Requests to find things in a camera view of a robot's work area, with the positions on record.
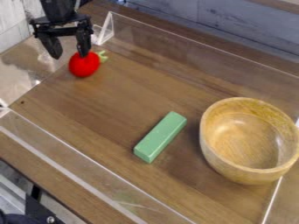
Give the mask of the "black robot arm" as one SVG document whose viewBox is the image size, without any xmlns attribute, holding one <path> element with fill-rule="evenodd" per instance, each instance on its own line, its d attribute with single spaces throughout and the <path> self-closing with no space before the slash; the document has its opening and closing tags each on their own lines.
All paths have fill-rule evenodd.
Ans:
<svg viewBox="0 0 299 224">
<path fill-rule="evenodd" d="M 40 0 L 40 3 L 44 16 L 29 20 L 32 35 L 56 60 L 63 54 L 60 37 L 74 36 L 79 56 L 84 58 L 91 49 L 94 29 L 91 16 L 78 13 L 80 0 Z"/>
</svg>

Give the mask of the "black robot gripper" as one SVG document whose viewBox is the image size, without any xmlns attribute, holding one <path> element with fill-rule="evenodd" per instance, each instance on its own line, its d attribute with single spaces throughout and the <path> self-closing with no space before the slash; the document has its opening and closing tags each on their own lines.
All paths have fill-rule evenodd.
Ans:
<svg viewBox="0 0 299 224">
<path fill-rule="evenodd" d="M 29 21 L 32 35 L 41 41 L 48 54 L 58 60 L 63 54 L 62 42 L 58 37 L 76 36 L 79 56 L 84 58 L 91 49 L 91 35 L 94 34 L 91 16 L 74 13 L 64 21 L 51 21 L 47 17 L 37 17 Z"/>
</svg>

